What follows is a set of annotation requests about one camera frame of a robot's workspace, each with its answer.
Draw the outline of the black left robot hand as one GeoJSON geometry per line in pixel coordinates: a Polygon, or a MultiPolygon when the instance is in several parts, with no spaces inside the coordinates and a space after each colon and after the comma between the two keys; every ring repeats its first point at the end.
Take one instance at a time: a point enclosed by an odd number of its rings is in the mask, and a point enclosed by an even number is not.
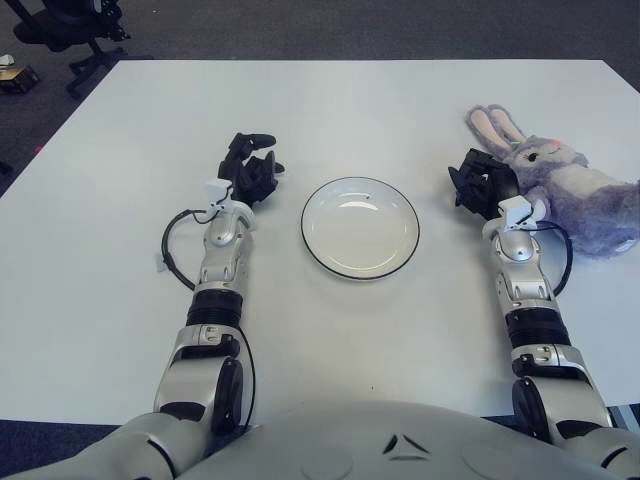
{"type": "Polygon", "coordinates": [[[273,150],[268,151],[264,158],[254,155],[258,150],[273,147],[276,142],[276,138],[269,134],[235,135],[218,169],[218,177],[231,182],[233,200],[252,207],[276,190],[276,176],[284,173],[285,167],[276,161],[273,150]]]}

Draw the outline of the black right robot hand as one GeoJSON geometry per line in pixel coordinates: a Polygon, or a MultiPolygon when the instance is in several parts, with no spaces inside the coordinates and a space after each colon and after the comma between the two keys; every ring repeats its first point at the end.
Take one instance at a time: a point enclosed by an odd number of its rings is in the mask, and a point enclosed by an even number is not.
{"type": "Polygon", "coordinates": [[[489,153],[470,149],[459,168],[448,173],[456,190],[455,206],[464,206],[485,220],[500,216],[499,203],[520,194],[515,172],[489,153]]]}

